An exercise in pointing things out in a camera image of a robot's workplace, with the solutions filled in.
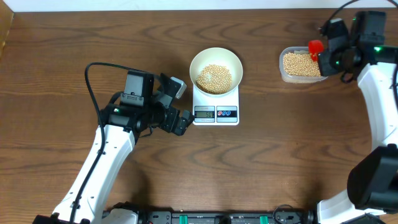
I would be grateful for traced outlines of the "red plastic measuring scoop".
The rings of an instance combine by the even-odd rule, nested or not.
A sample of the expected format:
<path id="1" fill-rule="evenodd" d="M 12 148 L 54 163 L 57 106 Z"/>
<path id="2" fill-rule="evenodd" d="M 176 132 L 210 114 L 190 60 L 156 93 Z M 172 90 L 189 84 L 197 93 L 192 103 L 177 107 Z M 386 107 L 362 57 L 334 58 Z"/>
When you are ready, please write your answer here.
<path id="1" fill-rule="evenodd" d="M 320 40 L 311 40 L 308 42 L 308 52 L 314 62 L 318 61 L 319 53 L 324 51 L 323 43 Z"/>

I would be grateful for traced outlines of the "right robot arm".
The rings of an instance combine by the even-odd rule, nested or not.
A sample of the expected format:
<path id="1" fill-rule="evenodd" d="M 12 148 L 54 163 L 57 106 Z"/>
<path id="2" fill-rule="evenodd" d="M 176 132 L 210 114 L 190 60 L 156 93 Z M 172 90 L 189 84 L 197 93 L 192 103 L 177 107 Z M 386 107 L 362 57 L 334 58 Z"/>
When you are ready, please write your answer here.
<path id="1" fill-rule="evenodd" d="M 397 213 L 397 47 L 385 45 L 385 23 L 385 12 L 359 11 L 350 29 L 335 16 L 320 28 L 328 39 L 318 54 L 320 73 L 358 84 L 372 150 L 351 170 L 344 191 L 318 203 L 314 223 L 377 223 Z"/>

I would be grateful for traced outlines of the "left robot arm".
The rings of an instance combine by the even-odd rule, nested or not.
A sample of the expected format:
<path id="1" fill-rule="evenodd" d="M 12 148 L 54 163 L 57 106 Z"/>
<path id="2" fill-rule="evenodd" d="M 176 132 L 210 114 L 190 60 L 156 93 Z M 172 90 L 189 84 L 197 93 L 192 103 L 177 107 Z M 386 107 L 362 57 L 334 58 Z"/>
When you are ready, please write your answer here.
<path id="1" fill-rule="evenodd" d="M 96 110 L 95 139 L 70 190 L 51 216 L 37 215 L 34 223 L 144 223 L 144 217 L 126 203 L 106 212 L 106 201 L 141 132 L 160 128 L 181 136 L 193 122 L 189 111 L 172 107 L 185 89 L 178 78 L 129 70 L 125 89 Z"/>

